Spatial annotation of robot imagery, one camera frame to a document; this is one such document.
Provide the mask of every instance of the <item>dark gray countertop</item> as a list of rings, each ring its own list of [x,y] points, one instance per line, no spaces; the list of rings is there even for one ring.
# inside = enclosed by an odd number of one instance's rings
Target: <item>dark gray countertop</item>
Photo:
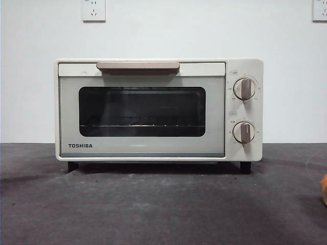
[[[1,244],[326,244],[327,144],[265,144],[236,163],[83,164],[2,144]]]

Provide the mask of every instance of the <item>oven rubber foot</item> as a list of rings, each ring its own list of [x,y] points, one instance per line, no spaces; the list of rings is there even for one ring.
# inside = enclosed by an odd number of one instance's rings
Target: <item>oven rubber foot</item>
[[[78,167],[79,167],[78,162],[68,162],[68,173],[78,169]]]
[[[248,175],[251,173],[251,162],[240,162],[241,173]]]

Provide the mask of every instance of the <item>wall socket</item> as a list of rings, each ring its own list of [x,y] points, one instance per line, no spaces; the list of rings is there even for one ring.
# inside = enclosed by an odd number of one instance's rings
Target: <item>wall socket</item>
[[[106,21],[106,0],[81,0],[83,21]]]
[[[313,0],[313,21],[327,21],[327,0]]]

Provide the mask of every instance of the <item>orange object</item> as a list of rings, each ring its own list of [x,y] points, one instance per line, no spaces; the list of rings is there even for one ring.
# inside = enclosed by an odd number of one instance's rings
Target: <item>orange object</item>
[[[327,205],[327,175],[325,175],[320,182],[320,189],[322,193],[323,202]]]

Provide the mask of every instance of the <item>temperature knob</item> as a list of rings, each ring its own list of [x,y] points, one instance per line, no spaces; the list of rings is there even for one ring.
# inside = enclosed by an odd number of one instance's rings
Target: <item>temperature knob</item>
[[[254,127],[248,122],[240,122],[233,128],[233,136],[239,143],[250,143],[254,138]]]
[[[239,79],[234,84],[234,94],[240,100],[248,100],[255,93],[255,85],[251,78]]]

